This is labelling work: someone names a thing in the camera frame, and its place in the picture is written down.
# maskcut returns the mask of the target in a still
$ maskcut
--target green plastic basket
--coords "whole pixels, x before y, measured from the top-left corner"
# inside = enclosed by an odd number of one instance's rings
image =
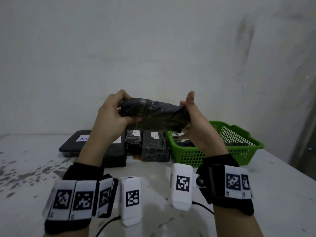
[[[236,126],[228,125],[221,121],[210,121],[211,125],[217,130],[224,142],[247,143],[249,146],[228,146],[228,152],[237,160],[240,166],[249,164],[251,158],[258,149],[263,149],[260,141],[252,138],[248,131]],[[203,164],[205,155],[196,147],[178,146],[173,138],[172,132],[167,131],[170,144],[171,155],[176,163],[187,164],[193,167],[199,167]]]

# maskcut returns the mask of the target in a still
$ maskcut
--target qr code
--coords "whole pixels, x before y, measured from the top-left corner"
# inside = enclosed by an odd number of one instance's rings
[[[54,200],[53,209],[68,209],[71,193],[72,190],[58,190]]]
[[[78,191],[74,198],[74,211],[89,210],[92,208],[93,191]]]
[[[190,177],[177,175],[176,190],[189,191]]]
[[[248,175],[241,175],[242,179],[242,188],[244,190],[250,190]]]
[[[240,175],[226,173],[226,188],[240,191]]]
[[[139,204],[139,190],[126,192],[126,207]]]
[[[99,208],[109,203],[111,195],[111,187],[100,191]]]

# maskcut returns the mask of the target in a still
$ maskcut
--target gray wall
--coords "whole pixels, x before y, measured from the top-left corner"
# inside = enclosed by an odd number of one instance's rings
[[[315,96],[315,0],[1,0],[0,133],[90,129],[105,98],[236,124],[289,161]]]

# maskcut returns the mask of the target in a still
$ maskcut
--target white table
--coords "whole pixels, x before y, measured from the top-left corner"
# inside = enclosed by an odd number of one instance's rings
[[[58,148],[68,135],[10,135],[0,139],[0,236],[41,237],[41,213],[54,180],[74,159]],[[100,236],[216,236],[213,215],[194,205],[189,212],[170,206],[172,163],[150,163],[128,158],[126,167],[105,172],[116,178],[141,177],[143,219],[123,228],[110,223]],[[316,236],[316,182],[265,150],[256,152],[246,168],[254,195],[255,216],[264,236]],[[198,189],[193,200],[207,205]],[[113,210],[112,217],[118,215]],[[95,236],[107,219],[93,220]]]

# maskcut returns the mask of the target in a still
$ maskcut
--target black cable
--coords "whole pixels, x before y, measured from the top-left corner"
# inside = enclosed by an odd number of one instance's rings
[[[202,206],[203,208],[207,209],[209,212],[211,212],[212,214],[214,214],[213,211],[211,211],[209,208],[207,208],[206,206],[204,206],[204,205],[202,205],[202,204],[200,204],[200,203],[198,203],[198,202],[192,201],[192,204],[197,204],[197,205],[199,205],[199,206]]]
[[[121,219],[121,216],[117,216],[117,217],[114,217],[113,219],[109,220],[108,222],[106,222],[102,228],[99,230],[99,232],[97,233],[97,235],[95,237],[98,237],[99,234],[102,232],[102,230],[111,222],[115,221],[115,220],[120,220]]]

